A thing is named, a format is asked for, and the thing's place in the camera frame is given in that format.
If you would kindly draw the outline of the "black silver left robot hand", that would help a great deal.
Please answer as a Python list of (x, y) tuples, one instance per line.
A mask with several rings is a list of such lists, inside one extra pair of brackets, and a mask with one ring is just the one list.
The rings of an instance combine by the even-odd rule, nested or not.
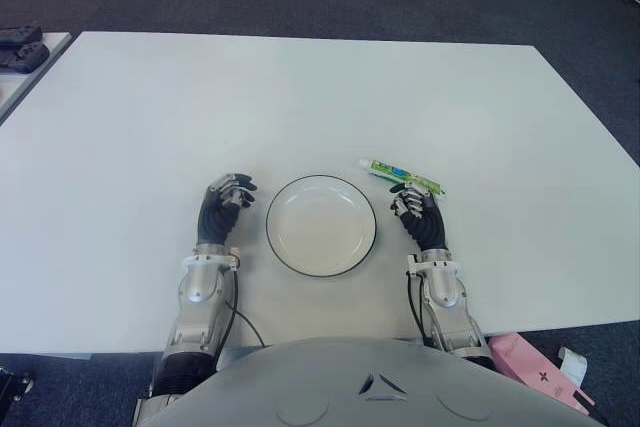
[(236, 225), (240, 211), (255, 201), (252, 177), (228, 173), (210, 184), (199, 211), (196, 244), (224, 245)]

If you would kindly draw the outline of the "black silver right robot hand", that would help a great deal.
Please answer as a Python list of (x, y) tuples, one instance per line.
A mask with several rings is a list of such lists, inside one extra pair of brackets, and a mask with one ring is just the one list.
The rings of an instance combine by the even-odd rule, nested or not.
[(394, 195), (391, 210), (422, 251), (448, 249), (443, 218), (428, 189), (405, 182), (394, 185), (389, 192)]

